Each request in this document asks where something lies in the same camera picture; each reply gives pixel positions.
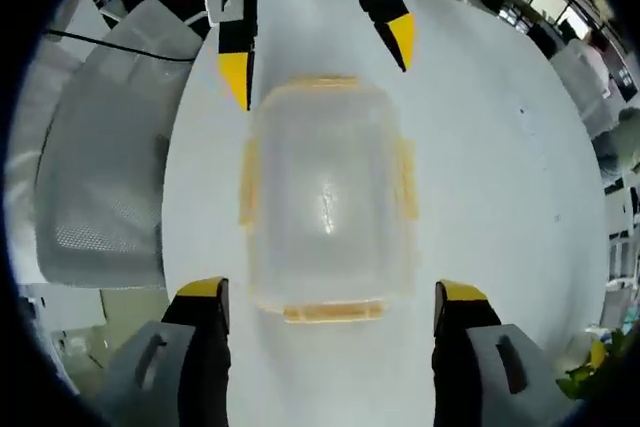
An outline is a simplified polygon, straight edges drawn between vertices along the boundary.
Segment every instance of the gray mesh chair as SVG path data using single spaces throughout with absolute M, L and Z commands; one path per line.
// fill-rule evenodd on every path
M 195 57 L 201 39 L 146 0 L 104 39 Z M 36 180 L 38 264 L 78 287 L 164 285 L 164 166 L 190 63 L 97 47 L 65 87 Z

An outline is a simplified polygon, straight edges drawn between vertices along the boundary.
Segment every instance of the transparent plastic box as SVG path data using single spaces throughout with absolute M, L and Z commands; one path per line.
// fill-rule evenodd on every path
M 289 321 L 377 318 L 409 291 L 413 163 L 386 94 L 301 79 L 253 113 L 241 223 L 249 282 Z

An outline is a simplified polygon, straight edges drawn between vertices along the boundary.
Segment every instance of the white table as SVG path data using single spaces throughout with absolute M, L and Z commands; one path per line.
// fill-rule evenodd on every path
M 356 0 L 259 0 L 253 108 L 293 74 L 385 89 L 416 145 L 415 293 L 380 321 L 288 325 L 247 296 L 238 225 L 250 114 L 216 70 L 212 29 L 186 85 L 167 163 L 163 257 L 172 298 L 231 280 L 230 425 L 431 425 L 433 292 L 474 284 L 550 357 L 598 320 L 604 196 L 575 106 L 525 36 L 452 0 L 406 0 L 417 40 L 400 72 Z

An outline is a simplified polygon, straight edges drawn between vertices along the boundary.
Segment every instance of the desk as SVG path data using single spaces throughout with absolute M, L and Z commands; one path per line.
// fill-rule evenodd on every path
M 162 212 L 169 297 L 230 279 L 232 426 L 431 425 L 434 283 L 476 285 L 550 357 L 599 319 L 604 194 L 589 137 L 536 46 L 453 0 L 405 0 L 417 39 L 403 74 L 357 0 L 259 0 L 253 108 L 293 74 L 387 91 L 415 141 L 414 295 L 379 321 L 291 325 L 247 295 L 238 191 L 250 114 L 214 62 L 213 28 L 176 117 Z

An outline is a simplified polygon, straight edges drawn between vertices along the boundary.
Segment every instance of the white tabletop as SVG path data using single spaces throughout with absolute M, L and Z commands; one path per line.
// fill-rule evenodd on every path
M 356 0 L 259 0 L 253 108 L 294 74 L 357 75 L 386 90 L 415 141 L 415 292 L 379 321 L 290 325 L 250 303 L 238 192 L 251 114 L 216 70 L 215 28 L 193 66 L 167 162 L 164 269 L 170 298 L 192 280 L 230 279 L 232 426 L 430 425 L 440 278 L 480 288 L 550 357 L 599 318 L 604 196 L 551 65 L 478 9 L 405 1 L 417 38 L 403 74 Z

